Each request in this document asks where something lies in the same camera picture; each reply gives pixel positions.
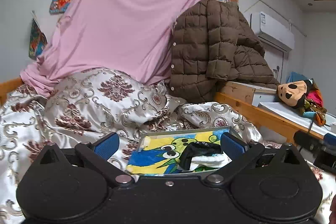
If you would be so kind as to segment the white fluffy sock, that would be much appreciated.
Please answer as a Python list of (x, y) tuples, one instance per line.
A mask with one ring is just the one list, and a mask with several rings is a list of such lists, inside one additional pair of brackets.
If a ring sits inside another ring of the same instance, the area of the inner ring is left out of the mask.
[(217, 153), (211, 156), (196, 156), (191, 159), (190, 172), (205, 172), (220, 169), (231, 162), (231, 158), (225, 153)]

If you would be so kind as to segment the black sock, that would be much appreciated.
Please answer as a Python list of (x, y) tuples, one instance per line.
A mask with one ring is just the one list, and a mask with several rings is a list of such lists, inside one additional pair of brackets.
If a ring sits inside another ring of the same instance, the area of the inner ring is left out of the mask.
[(189, 170), (193, 157), (222, 154), (221, 146), (214, 143), (196, 141), (189, 143), (179, 157), (179, 166)]

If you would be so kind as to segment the floral satin bedspread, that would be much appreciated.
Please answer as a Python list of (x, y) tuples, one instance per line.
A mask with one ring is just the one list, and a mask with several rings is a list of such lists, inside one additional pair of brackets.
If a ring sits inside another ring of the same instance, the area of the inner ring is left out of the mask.
[(335, 148), (238, 102), (187, 103), (98, 68), (2, 87), (1, 223), (335, 223)]

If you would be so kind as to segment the orange plush doll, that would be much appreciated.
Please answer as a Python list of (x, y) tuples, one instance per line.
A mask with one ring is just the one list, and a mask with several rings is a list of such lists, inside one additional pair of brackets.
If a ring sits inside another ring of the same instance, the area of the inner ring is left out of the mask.
[(277, 93), (282, 102), (296, 109), (303, 117), (314, 120), (319, 126), (326, 124), (327, 110), (323, 106), (322, 93), (314, 79), (281, 84)]

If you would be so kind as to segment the grey tray with cartoon towel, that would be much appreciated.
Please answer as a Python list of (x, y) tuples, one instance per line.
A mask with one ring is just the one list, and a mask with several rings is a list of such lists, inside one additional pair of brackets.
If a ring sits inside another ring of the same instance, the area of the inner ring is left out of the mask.
[(239, 137), (233, 128), (228, 126), (147, 134), (131, 154), (126, 170), (131, 174), (147, 176), (191, 173), (179, 166), (179, 157), (186, 146), (196, 141), (220, 145), (224, 132)]

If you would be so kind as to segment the brown quilted jacket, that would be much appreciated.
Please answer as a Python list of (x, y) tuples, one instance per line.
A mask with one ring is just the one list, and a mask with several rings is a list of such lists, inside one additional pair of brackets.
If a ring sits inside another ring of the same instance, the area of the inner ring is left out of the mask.
[(169, 89), (187, 102), (213, 99), (227, 81), (275, 89), (265, 49), (233, 2), (201, 0), (175, 21)]

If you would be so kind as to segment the white air conditioner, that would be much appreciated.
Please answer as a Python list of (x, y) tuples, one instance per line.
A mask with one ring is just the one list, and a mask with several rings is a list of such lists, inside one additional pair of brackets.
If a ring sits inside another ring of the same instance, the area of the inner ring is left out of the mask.
[(275, 45), (285, 52), (294, 50), (294, 34), (279, 21), (264, 12), (254, 12), (250, 15), (252, 31), (268, 44)]

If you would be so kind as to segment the cartoon poster left lower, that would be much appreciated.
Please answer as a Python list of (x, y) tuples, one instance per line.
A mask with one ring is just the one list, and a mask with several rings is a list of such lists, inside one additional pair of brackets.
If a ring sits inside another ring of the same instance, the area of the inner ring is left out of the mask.
[(29, 43), (29, 58), (36, 60), (47, 45), (45, 34), (41, 31), (35, 19), (32, 20)]

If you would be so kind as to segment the pink sheet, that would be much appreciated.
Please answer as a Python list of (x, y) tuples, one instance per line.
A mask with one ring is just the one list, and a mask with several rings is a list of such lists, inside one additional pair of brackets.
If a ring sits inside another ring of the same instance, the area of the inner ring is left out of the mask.
[(93, 68), (116, 69), (143, 84), (164, 80), (173, 25), (199, 1), (72, 0), (21, 79), (43, 96), (65, 77)]

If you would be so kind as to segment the wooden bed frame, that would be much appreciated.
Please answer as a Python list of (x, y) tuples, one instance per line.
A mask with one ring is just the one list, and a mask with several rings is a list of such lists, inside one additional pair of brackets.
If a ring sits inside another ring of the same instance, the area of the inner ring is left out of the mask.
[(60, 80), (43, 96), (21, 79), (1, 84), (1, 151), (39, 153), (57, 144), (73, 148), (116, 133), (119, 150), (133, 152), (147, 133), (232, 127), (243, 141), (262, 142), (265, 126), (293, 142), (300, 125), (242, 102), (219, 97), (187, 103), (164, 82), (147, 86), (105, 68), (88, 69)]

